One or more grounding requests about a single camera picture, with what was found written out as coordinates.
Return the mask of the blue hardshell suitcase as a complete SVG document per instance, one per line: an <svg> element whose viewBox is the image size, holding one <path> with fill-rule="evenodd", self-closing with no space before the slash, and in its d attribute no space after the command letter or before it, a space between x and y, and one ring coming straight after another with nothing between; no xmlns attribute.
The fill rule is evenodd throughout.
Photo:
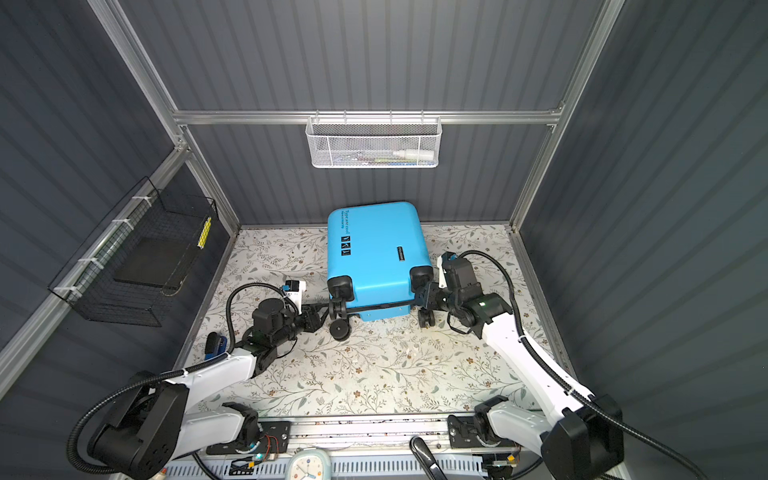
<svg viewBox="0 0 768 480"><path fill-rule="evenodd" d="M433 278L411 203L345 207L328 216L326 285L335 340L349 338L351 316L372 322L408 315Z"/></svg>

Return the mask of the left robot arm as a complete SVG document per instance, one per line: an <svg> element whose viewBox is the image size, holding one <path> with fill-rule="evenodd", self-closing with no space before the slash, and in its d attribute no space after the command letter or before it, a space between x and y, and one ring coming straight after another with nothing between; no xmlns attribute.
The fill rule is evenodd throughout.
<svg viewBox="0 0 768 480"><path fill-rule="evenodd" d="M281 344L316 332L327 317L327 309L316 304L261 302L252 326L230 351L161 375L137 374L92 407L70 433L70 463L86 473L149 479L171 460L212 445L230 445L241 454L259 450L267 441L256 410L228 401L200 411L198 404L264 373L279 358Z"/></svg>

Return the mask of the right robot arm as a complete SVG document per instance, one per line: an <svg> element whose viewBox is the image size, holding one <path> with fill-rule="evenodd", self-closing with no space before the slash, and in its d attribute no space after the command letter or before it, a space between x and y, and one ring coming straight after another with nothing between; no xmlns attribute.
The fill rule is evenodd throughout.
<svg viewBox="0 0 768 480"><path fill-rule="evenodd" d="M486 446L513 441L537 454L555 479L597 479L625 459L620 428L601 417L591 392L525 332L514 297L484 292L467 253L439 257L437 279L415 293L420 319L444 311L460 332L485 342L513 370L539 406L530 412L505 396L475 408L474 431Z"/></svg>

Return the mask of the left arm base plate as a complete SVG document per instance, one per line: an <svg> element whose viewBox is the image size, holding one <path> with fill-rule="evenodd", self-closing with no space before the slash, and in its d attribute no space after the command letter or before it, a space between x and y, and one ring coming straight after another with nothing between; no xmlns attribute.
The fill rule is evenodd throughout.
<svg viewBox="0 0 768 480"><path fill-rule="evenodd" d="M236 440L206 448L207 455L277 455L287 451L292 424L289 421L260 422L253 438Z"/></svg>

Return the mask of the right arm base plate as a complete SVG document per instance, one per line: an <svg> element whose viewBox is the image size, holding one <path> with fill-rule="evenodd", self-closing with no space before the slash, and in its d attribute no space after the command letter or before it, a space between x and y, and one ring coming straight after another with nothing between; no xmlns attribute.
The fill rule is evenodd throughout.
<svg viewBox="0 0 768 480"><path fill-rule="evenodd" d="M491 439L475 425L472 415L449 415L446 420L448 438L453 449L515 448L518 444L509 439Z"/></svg>

